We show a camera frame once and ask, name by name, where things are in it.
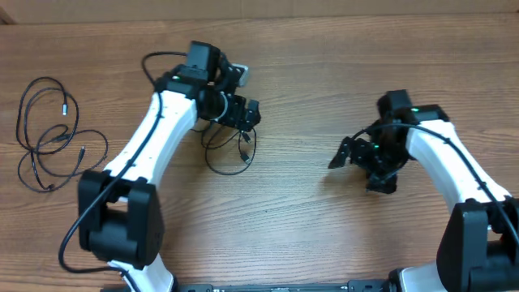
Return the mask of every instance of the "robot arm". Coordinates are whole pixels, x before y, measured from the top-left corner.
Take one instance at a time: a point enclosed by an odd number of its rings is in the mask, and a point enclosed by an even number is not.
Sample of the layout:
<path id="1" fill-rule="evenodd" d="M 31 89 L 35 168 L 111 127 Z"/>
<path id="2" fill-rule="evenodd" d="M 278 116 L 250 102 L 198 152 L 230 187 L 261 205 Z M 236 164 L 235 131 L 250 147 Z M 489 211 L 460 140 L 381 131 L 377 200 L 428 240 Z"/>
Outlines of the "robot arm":
<path id="1" fill-rule="evenodd" d="M 344 138 L 329 168 L 344 166 L 350 157 L 352 164 L 366 170 L 367 190 L 390 194 L 397 189 L 398 170 L 409 159 L 418 160 L 451 213 L 436 261 L 391 272 L 382 291 L 519 289 L 519 248 L 511 231 L 519 226 L 519 203 L 469 154 L 438 105 L 413 106 L 405 90 L 388 92 L 377 105 L 380 119 Z M 358 138 L 362 133 L 369 134 L 370 141 Z M 447 141 L 460 150 L 495 201 Z M 511 229 L 504 224 L 503 214 L 511 221 Z M 501 240 L 488 242 L 489 227 L 502 234 Z"/>
<path id="2" fill-rule="evenodd" d="M 183 136 L 198 118 L 240 131 L 260 122 L 258 101 L 235 95 L 247 83 L 248 68 L 231 64 L 216 47 L 193 41 L 187 64 L 175 67 L 154 82 L 148 113 L 130 142 L 102 173 L 87 171 L 78 185 L 79 214 L 109 183 L 115 187 L 79 225 L 79 243 L 111 267 L 127 271 L 140 291 L 170 292 L 176 285 L 158 254 L 164 234 L 157 188 L 166 166 Z M 132 167 L 121 174 L 161 116 L 149 141 Z M 127 212 L 107 208 L 107 203 L 127 202 Z M 127 277 L 128 289 L 135 287 Z"/>

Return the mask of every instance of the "coiled black cable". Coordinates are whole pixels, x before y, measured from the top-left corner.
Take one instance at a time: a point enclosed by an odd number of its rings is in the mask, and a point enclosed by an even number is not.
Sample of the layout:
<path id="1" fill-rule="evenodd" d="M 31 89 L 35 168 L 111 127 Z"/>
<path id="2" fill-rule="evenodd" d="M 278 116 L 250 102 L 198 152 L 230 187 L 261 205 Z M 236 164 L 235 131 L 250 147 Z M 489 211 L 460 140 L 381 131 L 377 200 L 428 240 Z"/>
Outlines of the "coiled black cable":
<path id="1" fill-rule="evenodd" d="M 19 126 L 20 126 L 20 120 L 22 118 L 22 109 L 24 107 L 24 99 L 27 96 L 27 93 L 29 92 L 29 90 L 31 90 L 31 88 L 34 85 L 36 85 L 37 83 L 39 83 L 42 80 L 48 80 L 48 81 L 51 81 L 53 83 L 56 83 L 58 85 L 58 87 L 57 88 L 47 87 L 47 88 L 40 89 L 39 91 L 37 91 L 29 99 L 28 103 L 25 105 L 25 111 L 24 111 L 24 140 L 25 140 L 25 144 L 24 144 L 22 142 L 22 140 L 20 139 L 20 137 L 19 137 Z M 29 115 L 29 112 L 30 112 L 30 109 L 31 109 L 32 105 L 34 104 L 33 102 L 35 101 L 35 99 L 37 99 L 38 97 L 42 97 L 41 94 L 43 92 L 49 92 L 49 91 L 58 91 L 58 92 L 62 93 L 62 95 L 63 95 L 63 107 L 62 107 L 63 108 L 63 114 L 67 114 L 67 111 L 68 111 L 67 99 L 71 99 L 72 100 L 72 102 L 74 103 L 74 106 L 75 106 L 74 126 L 72 127 L 72 131 L 70 133 L 68 132 L 69 131 L 69 127 L 67 125 L 65 125 L 65 124 L 58 124 L 58 125 L 54 125 L 54 126 L 50 127 L 49 129 L 47 129 L 47 130 L 45 130 L 43 132 L 43 134 L 40 136 L 40 138 L 38 138 L 38 141 L 36 142 L 36 146 L 33 147 L 29 143 L 29 137 L 28 137 L 28 115 Z M 105 152 L 104 152 L 103 156 L 99 159 L 99 161 L 97 161 L 96 164 L 94 164 L 91 167 L 87 168 L 87 170 L 93 170 L 94 168 L 98 167 L 99 164 L 102 163 L 104 159 L 106 159 L 106 155 L 108 153 L 108 140 L 106 139 L 106 136 L 103 133 L 101 133 L 100 131 L 97 131 L 97 130 L 77 131 L 78 122 L 79 122 L 79 107 L 78 107 L 78 103 L 75 100 L 75 98 L 69 92 L 67 92 L 65 90 L 65 88 L 63 87 L 61 82 L 57 81 L 56 79 L 54 79 L 52 77 L 44 76 L 44 77 L 39 77 L 39 78 L 34 79 L 33 81 L 31 81 L 31 83 L 29 83 L 27 88 L 25 88 L 25 91 L 22 94 L 22 97 L 20 98 L 19 108 L 18 108 L 18 118 L 16 119 L 16 140 L 18 141 L 20 146 L 22 146 L 24 149 L 27 150 L 27 153 L 25 153 L 22 156 L 22 158 L 20 159 L 19 164 L 18 164 L 18 178 L 19 178 L 20 182 L 26 188 L 28 188 L 31 191 L 38 192 L 38 193 L 46 193 L 46 192 L 56 191 L 56 190 L 62 188 L 63 186 L 65 186 L 73 177 L 75 177 L 77 175 L 83 174 L 83 172 L 85 170 L 82 170 L 82 171 L 77 171 L 77 170 L 78 170 L 79 165 L 80 165 L 80 163 L 81 163 L 81 161 L 83 159 L 83 156 L 84 156 L 84 152 L 85 152 L 84 147 L 81 148 L 81 150 L 79 151 L 78 161 L 77 161 L 74 169 L 72 170 L 72 172 L 70 172 L 69 174 L 56 174 L 53 171 L 49 170 L 43 164 L 43 161 L 41 160 L 41 156 L 43 156 L 43 155 L 52 155 L 52 154 L 55 154 L 57 152 L 62 151 L 72 141 L 72 139 L 74 138 L 75 135 L 86 133 L 86 132 L 93 132 L 93 133 L 96 133 L 96 134 L 100 135 L 101 138 L 103 138 L 103 140 L 105 141 Z M 63 128 L 63 131 L 59 135 L 56 135 L 55 137 L 51 138 L 50 140 L 42 142 L 44 140 L 44 138 L 47 136 L 47 134 L 49 134 L 49 132 L 51 132 L 52 130 L 57 129 L 57 128 Z M 62 142 L 62 141 L 65 141 L 65 143 L 63 143 L 61 146 L 59 146 L 58 148 L 56 148 L 54 150 L 51 150 L 51 151 L 42 151 L 41 150 L 41 148 L 46 146 L 47 144 L 57 143 L 57 142 Z M 22 178 L 22 175 L 20 173 L 21 165 L 22 165 L 22 163 L 24 162 L 24 160 L 25 160 L 25 158 L 27 156 L 31 157 L 32 171 L 34 173 L 34 177 L 35 177 L 36 181 L 38 182 L 38 185 L 40 186 L 40 189 L 30 186 L 27 182 L 24 181 L 24 179 Z M 41 179 L 40 179 L 40 175 L 38 174 L 38 169 L 36 167 L 36 162 L 47 174 L 49 174 L 49 175 L 51 175 L 53 177 L 56 177 L 56 178 L 65 178 L 65 180 L 63 182 L 61 182 L 60 184 L 58 184 L 57 186 L 55 186 L 54 184 L 50 184 L 48 186 L 45 186 L 43 184 L 43 182 L 41 181 Z"/>
<path id="2" fill-rule="evenodd" d="M 221 131 L 223 130 L 224 126 L 220 126 L 220 128 L 218 128 L 218 130 L 216 130 L 214 132 L 214 134 L 212 134 L 211 138 L 209 138 L 209 141 L 207 143 L 204 142 L 204 137 L 206 136 L 207 132 L 212 128 L 212 126 L 214 125 L 214 122 L 211 122 L 209 123 L 209 125 L 207 127 L 205 127 L 203 130 L 193 130 L 194 132 L 197 132 L 197 133 L 201 133 L 200 135 L 200 144 L 202 145 L 203 148 L 205 148 L 205 151 L 204 151 L 204 160 L 205 160 L 205 164 L 208 166 L 208 168 L 214 172 L 215 174 L 219 174 L 219 175 L 227 175 L 227 176 L 230 176 L 230 175 L 237 175 L 237 174 L 240 174 L 242 172 L 244 172 L 245 170 L 247 170 L 253 160 L 254 160 L 254 156 L 256 155 L 256 146 L 257 146 L 257 143 L 256 143 L 256 130 L 254 128 L 252 128 L 252 131 L 254 132 L 254 148 L 252 150 L 252 156 L 251 158 L 249 159 L 249 161 L 244 161 L 246 162 L 246 165 L 238 170 L 238 171 L 234 171 L 234 172 L 223 172 L 221 170 L 217 170 L 216 168 L 214 168 L 214 166 L 211 165 L 211 163 L 209 162 L 209 158 L 208 158 L 208 155 L 209 155 L 209 151 L 212 151 L 212 150 L 217 150 L 219 148 L 222 148 L 224 147 L 225 145 L 227 145 L 232 139 L 234 139 L 234 137 L 236 137 L 236 135 L 238 135 L 238 153 L 240 155 L 240 157 L 243 159 L 243 157 L 246 155 L 243 151 L 242 151 L 242 146 L 241 146 L 241 142 L 242 142 L 242 137 L 245 135 L 244 132 L 242 131 L 236 131 L 234 134 L 232 134 L 224 143 L 222 144 L 219 144 L 218 146 L 211 146 L 211 142 L 221 133 Z"/>

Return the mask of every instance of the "small cable plug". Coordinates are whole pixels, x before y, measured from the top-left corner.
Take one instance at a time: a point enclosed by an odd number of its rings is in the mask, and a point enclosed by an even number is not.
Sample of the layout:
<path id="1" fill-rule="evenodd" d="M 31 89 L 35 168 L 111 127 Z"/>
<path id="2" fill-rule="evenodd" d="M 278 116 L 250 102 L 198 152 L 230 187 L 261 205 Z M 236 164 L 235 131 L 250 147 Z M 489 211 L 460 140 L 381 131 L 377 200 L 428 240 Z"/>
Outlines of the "small cable plug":
<path id="1" fill-rule="evenodd" d="M 71 137 L 71 134 L 63 134 L 63 135 L 59 135 L 57 136 L 56 138 L 54 138 L 52 141 L 55 143 L 55 142 L 61 142 L 61 141 L 64 141 L 64 140 L 68 140 L 69 138 Z"/>
<path id="2" fill-rule="evenodd" d="M 83 160 L 84 152 L 85 152 L 85 149 L 83 146 L 83 147 L 81 147 L 81 150 L 79 151 L 78 162 L 81 162 Z"/>
<path id="3" fill-rule="evenodd" d="M 245 140 L 245 142 L 247 142 L 248 144 L 251 143 L 251 137 L 246 132 L 242 131 L 242 137 Z"/>
<path id="4" fill-rule="evenodd" d="M 240 157 L 242 158 L 243 162 L 247 163 L 248 165 L 252 163 L 251 158 L 247 154 L 242 153 L 240 154 Z"/>

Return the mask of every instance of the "wood grain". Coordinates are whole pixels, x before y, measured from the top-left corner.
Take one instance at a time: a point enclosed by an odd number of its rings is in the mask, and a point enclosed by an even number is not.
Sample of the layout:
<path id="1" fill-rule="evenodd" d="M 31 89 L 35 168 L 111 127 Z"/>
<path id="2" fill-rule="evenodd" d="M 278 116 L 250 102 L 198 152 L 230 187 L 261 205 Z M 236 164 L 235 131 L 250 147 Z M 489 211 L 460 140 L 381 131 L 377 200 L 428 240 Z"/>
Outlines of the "wood grain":
<path id="1" fill-rule="evenodd" d="M 255 162 L 236 177 L 213 174 L 197 134 L 185 137 L 160 189 L 165 264 L 184 283 L 342 282 L 433 260 L 448 220 L 415 162 L 401 171 L 394 195 L 365 193 L 363 172 L 353 166 L 327 169 L 341 139 L 376 119 L 384 92 L 407 88 L 417 105 L 440 104 L 489 175 L 519 192 L 517 27 L 517 15 L 0 27 L 0 290 L 95 291 L 119 283 L 112 273 L 71 275 L 58 266 L 58 245 L 77 216 L 77 180 L 48 195 L 18 182 L 24 151 L 15 120 L 32 79 L 60 79 L 79 102 L 79 129 L 104 132 L 113 159 L 148 108 L 144 54 L 186 50 L 198 40 L 247 64 L 251 81 L 239 93 L 259 100 L 263 116 Z M 158 58 L 150 67 L 159 75 L 182 61 Z M 32 140 L 72 122 L 73 113 L 64 118 L 59 97 L 42 98 L 29 120 Z M 85 166 L 102 154 L 96 136 L 78 135 L 45 162 L 67 172 L 81 145 Z M 234 146 L 213 163 L 241 166 Z M 22 172 L 31 178 L 28 163 Z M 102 264 L 77 238 L 66 259 Z"/>

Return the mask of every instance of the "black cable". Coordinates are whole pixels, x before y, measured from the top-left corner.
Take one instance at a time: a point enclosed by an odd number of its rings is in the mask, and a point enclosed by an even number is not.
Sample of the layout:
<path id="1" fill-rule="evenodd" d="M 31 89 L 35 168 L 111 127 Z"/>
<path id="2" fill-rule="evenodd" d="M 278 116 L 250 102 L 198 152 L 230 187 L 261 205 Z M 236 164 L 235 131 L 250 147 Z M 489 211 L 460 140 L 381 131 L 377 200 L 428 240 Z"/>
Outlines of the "black cable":
<path id="1" fill-rule="evenodd" d="M 146 75 L 146 77 L 148 78 L 149 82 L 155 86 L 155 81 L 153 80 L 153 77 L 152 75 L 149 73 L 148 71 L 148 68 L 146 68 L 146 60 L 148 60 L 149 58 L 151 57 L 155 57 L 155 56 L 166 56 L 166 55 L 172 55 L 172 56 L 183 56 L 183 57 L 186 57 L 187 56 L 187 53 L 183 53 L 183 52 L 168 52 L 168 51 L 164 51 L 164 52 L 153 52 L 153 53 L 150 53 L 150 54 L 147 54 L 146 56 L 144 56 L 142 58 L 142 60 L 140 61 L 140 66 L 141 68 L 143 69 L 144 71 L 144 74 Z"/>
<path id="2" fill-rule="evenodd" d="M 405 127 L 405 128 L 413 128 L 413 129 L 417 129 L 420 131 L 424 131 L 427 134 L 432 135 L 432 136 L 444 141 L 444 143 L 446 143 L 450 147 L 452 147 L 454 149 L 454 151 L 457 153 L 457 155 L 461 158 L 463 163 L 465 163 L 467 169 L 472 174 L 472 176 L 478 183 L 479 187 L 485 192 L 485 194 L 487 194 L 488 198 L 492 201 L 492 203 L 494 203 L 495 207 L 497 208 L 499 214 L 501 215 L 501 217 L 503 219 L 504 224 L 506 225 L 506 227 L 508 229 L 508 232 L 512 236 L 513 241 L 516 243 L 516 247 L 519 247 L 519 237 L 517 236 L 516 229 L 513 226 L 513 223 L 510 221 L 510 218 L 504 211 L 503 207 L 501 206 L 500 202 L 494 197 L 494 195 L 492 195 L 492 193 L 490 192 L 490 190 L 487 187 L 487 184 L 479 177 L 478 173 L 476 172 L 474 167 L 470 164 L 470 161 L 467 159 L 465 154 L 463 154 L 463 152 L 449 138 L 446 138 L 446 137 L 442 136 L 441 134 L 436 133 L 435 131 L 429 130 L 425 127 L 416 126 L 413 124 L 395 122 L 395 123 L 381 124 L 381 125 L 368 127 L 366 129 L 359 131 L 351 139 L 355 140 L 364 133 L 369 134 L 371 131 L 379 130 L 379 129 L 382 129 L 385 127 Z"/>
<path id="3" fill-rule="evenodd" d="M 205 132 L 202 132 L 202 146 L 205 148 L 205 154 L 204 154 L 204 158 L 205 158 L 205 164 L 207 164 L 208 168 L 210 170 L 212 170 L 212 172 L 214 172 L 215 174 L 220 174 L 220 175 L 237 175 L 237 174 L 240 174 L 242 172 L 244 172 L 245 170 L 247 170 L 251 164 L 252 164 L 252 161 L 254 160 L 254 156 L 256 155 L 256 130 L 254 128 L 252 128 L 252 131 L 254 132 L 254 148 L 252 150 L 252 157 L 251 157 L 251 160 L 247 163 L 247 165 L 245 165 L 245 167 L 243 167 L 241 170 L 238 170 L 238 171 L 235 171 L 235 172 L 223 172 L 223 171 L 220 171 L 220 170 L 217 170 L 215 169 L 211 163 L 209 163 L 209 159 L 208 159 L 208 153 L 209 153 L 209 150 L 215 150 L 215 149 L 219 149 L 221 147 L 223 147 L 224 145 L 226 145 L 227 143 L 229 143 L 236 135 L 239 134 L 238 136 L 238 151 L 240 153 L 240 156 L 243 155 L 243 152 L 242 152 L 242 149 L 241 149 L 241 141 L 242 141 L 242 132 L 241 131 L 237 131 L 236 133 L 234 133 L 234 135 L 232 135 L 229 139 L 227 139 L 223 144 L 220 144 L 218 146 L 215 146 L 215 147 L 209 147 L 209 145 L 211 144 L 212 140 L 214 140 L 214 138 L 220 133 L 220 131 L 223 129 L 223 126 L 220 127 L 212 136 L 211 138 L 209 139 L 209 141 L 207 142 L 207 144 L 204 145 L 204 134 Z"/>
<path id="4" fill-rule="evenodd" d="M 58 85 L 58 88 L 48 87 L 48 88 L 40 89 L 39 91 L 37 91 L 29 99 L 28 103 L 25 105 L 25 111 L 24 111 L 24 139 L 25 139 L 25 144 L 24 144 L 22 142 L 22 140 L 20 139 L 20 137 L 19 137 L 19 125 L 20 125 L 20 120 L 22 118 L 22 108 L 24 107 L 24 99 L 27 96 L 27 93 L 29 92 L 29 90 L 34 85 L 36 85 L 38 82 L 40 82 L 42 80 L 52 81 L 52 82 L 54 82 L 54 83 L 56 83 Z M 63 114 L 67 114 L 67 111 L 68 111 L 68 108 L 67 108 L 68 105 L 67 105 L 67 102 L 66 102 L 67 98 L 70 98 L 74 102 L 74 106 L 75 106 L 75 122 L 74 122 L 74 126 L 73 126 L 72 131 L 70 133 L 68 133 L 69 127 L 67 125 L 65 125 L 65 124 L 58 124 L 58 125 L 54 125 L 54 126 L 50 127 L 49 129 L 45 130 L 43 132 L 43 134 L 38 138 L 38 141 L 36 142 L 36 147 L 33 147 L 29 143 L 29 137 L 28 137 L 28 115 L 29 115 L 31 107 L 34 105 L 35 100 L 37 98 L 39 99 L 39 97 L 42 97 L 41 94 L 43 92 L 49 92 L 49 91 L 58 91 L 58 92 L 61 92 L 63 94 L 63 98 L 64 98 L 64 100 L 63 100 Z M 42 162 L 42 160 L 41 160 L 41 155 L 52 155 L 52 154 L 55 154 L 57 152 L 62 151 L 72 141 L 72 139 L 74 138 L 75 135 L 82 134 L 82 133 L 85 133 L 85 132 L 94 132 L 94 133 L 97 133 L 98 135 L 100 135 L 101 138 L 103 138 L 103 140 L 105 141 L 105 153 L 99 159 L 99 161 L 97 161 L 96 164 L 94 164 L 91 167 L 87 168 L 87 170 L 93 170 L 94 168 L 98 167 L 99 164 L 102 163 L 104 159 L 106 159 L 106 154 L 108 153 L 108 140 L 106 139 L 106 136 L 103 133 L 101 133 L 100 131 L 97 131 L 97 130 L 76 131 L 77 130 L 77 126 L 78 126 L 78 122 L 79 122 L 79 107 L 78 107 L 78 103 L 77 103 L 75 98 L 70 93 L 65 91 L 65 88 L 63 87 L 61 82 L 57 81 L 56 79 L 54 79 L 52 77 L 43 76 L 43 77 L 39 77 L 39 78 L 34 79 L 33 81 L 31 81 L 31 83 L 29 83 L 27 88 L 25 88 L 25 91 L 22 94 L 22 97 L 20 98 L 20 102 L 19 102 L 18 118 L 16 119 L 16 133 L 15 133 L 15 135 L 16 135 L 16 140 L 18 141 L 20 146 L 22 146 L 24 149 L 27 150 L 27 153 L 25 153 L 22 156 L 22 158 L 20 159 L 19 164 L 18 164 L 18 178 L 19 178 L 20 182 L 26 188 L 28 188 L 31 191 L 38 192 L 38 193 L 47 193 L 47 192 L 51 192 L 51 191 L 56 191 L 56 190 L 62 188 L 63 186 L 65 186 L 73 177 L 81 175 L 81 174 L 84 173 L 85 170 L 77 171 L 77 169 L 79 168 L 79 164 L 81 163 L 81 161 L 83 159 L 83 156 L 84 156 L 84 151 L 85 151 L 84 148 L 82 148 L 79 151 L 79 155 L 81 156 L 81 159 L 78 159 L 78 162 L 77 162 L 77 164 L 74 167 L 74 170 L 72 172 L 70 172 L 69 174 L 56 174 L 53 171 L 49 170 L 47 167 L 45 167 L 43 162 Z M 47 136 L 47 134 L 49 134 L 52 130 L 54 130 L 56 128 L 59 128 L 59 127 L 64 129 L 64 131 L 61 132 L 61 134 L 53 137 L 52 139 L 50 139 L 48 141 L 42 142 L 43 139 Z M 51 151 L 41 151 L 41 148 L 43 146 L 46 146 L 47 144 L 50 144 L 50 143 L 57 143 L 57 142 L 61 142 L 61 141 L 65 141 L 65 143 L 63 143 L 58 148 L 56 148 L 54 150 L 51 150 Z M 36 181 L 40 185 L 40 189 L 35 188 L 35 187 L 31 187 L 27 182 L 24 181 L 24 179 L 22 178 L 22 175 L 20 173 L 21 165 L 24 162 L 25 158 L 27 156 L 29 156 L 29 155 L 31 157 L 32 171 L 34 173 L 34 177 L 35 177 Z M 53 177 L 66 178 L 66 179 L 62 183 L 60 183 L 57 187 L 55 185 L 53 185 L 53 184 L 45 186 L 43 184 L 43 182 L 41 181 L 41 179 L 40 179 L 40 175 L 38 174 L 38 170 L 37 170 L 37 167 L 36 167 L 36 161 L 38 162 L 37 164 L 47 174 L 49 174 L 49 175 L 51 175 Z"/>
<path id="5" fill-rule="evenodd" d="M 206 131 L 209 131 L 212 128 L 212 125 L 214 125 L 214 121 L 211 121 L 204 129 L 196 130 L 196 129 L 189 129 L 189 131 L 193 131 L 195 133 L 204 133 Z"/>
<path id="6" fill-rule="evenodd" d="M 149 71 L 148 69 L 146 68 L 146 60 L 148 60 L 150 57 L 153 57 L 153 56 L 161 56 L 161 55 L 166 55 L 166 54 L 170 54 L 170 55 L 179 55 L 179 56 L 186 56 L 187 54 L 185 53 L 179 53 L 179 52 L 155 52 L 155 53 L 150 53 L 150 54 L 147 54 L 143 57 L 142 61 L 141 61 L 141 67 L 143 69 L 143 72 L 144 74 L 146 75 L 146 77 L 148 77 L 148 80 L 151 82 L 151 84 L 153 85 L 153 87 L 155 87 L 155 82 L 153 81 L 153 77 L 149 74 Z M 119 179 L 122 178 L 122 176 L 124 176 L 124 174 L 134 165 L 134 162 L 137 160 L 137 157 L 140 155 L 140 153 L 143 151 L 144 147 L 146 146 L 146 144 L 148 143 L 148 141 L 151 139 L 153 133 L 155 132 L 157 126 L 158 126 L 158 123 L 160 122 L 161 120 L 161 116 L 162 116 L 162 104 L 163 104 L 163 101 L 162 101 L 162 95 L 160 92 L 157 92 L 157 95 L 158 95 L 158 100 L 159 100 L 159 107 L 158 107 L 158 111 L 157 111 L 157 116 L 155 118 L 155 122 L 153 123 L 152 125 L 152 128 L 150 129 L 150 131 L 148 132 L 148 134 L 146 135 L 146 137 L 144 138 L 143 142 L 140 144 L 140 146 L 137 148 L 137 150 L 135 151 L 134 155 L 130 158 L 130 160 L 128 160 L 127 164 L 122 168 L 122 170 L 119 172 L 119 174 L 114 178 L 112 179 L 112 181 L 105 187 L 105 189 L 95 198 L 95 200 L 81 213 L 81 215 L 79 215 L 79 218 L 74 222 L 74 224 L 71 226 L 71 228 L 68 230 L 68 232 L 66 233 L 65 237 L 63 238 L 62 240 L 62 244 L 60 245 L 59 247 L 59 252 L 58 252 L 58 260 L 59 260 L 59 264 L 61 265 L 62 268 L 64 268 L 66 271 L 68 271 L 69 273 L 97 273 L 97 272 L 104 272 L 104 271 L 116 271 L 116 272 L 120 272 L 121 273 L 121 276 L 122 277 L 126 277 L 127 280 L 130 282 L 130 285 L 131 287 L 133 288 L 133 290 L 135 290 L 136 292 L 140 292 L 140 289 L 139 287 L 136 285 L 135 281 L 133 280 L 133 278 L 130 276 L 130 274 L 128 273 L 128 271 L 126 271 L 124 268 L 118 268 L 118 267 L 100 267 L 100 268 L 82 268 L 82 269 L 76 269 L 76 268 L 72 268 L 72 267 L 69 267 L 66 263 L 65 263 L 65 259 L 64 259 L 64 255 L 65 255 L 65 249 L 66 249 L 66 245 L 69 243 L 69 241 L 71 240 L 72 238 L 72 235 L 74 234 L 74 232 L 78 229 L 79 225 L 81 224 L 81 222 L 84 220 L 84 218 L 100 203 L 102 202 L 103 200 L 106 199 L 106 197 L 110 194 L 110 192 L 112 191 L 112 188 L 114 187 L 114 185 L 119 181 Z"/>

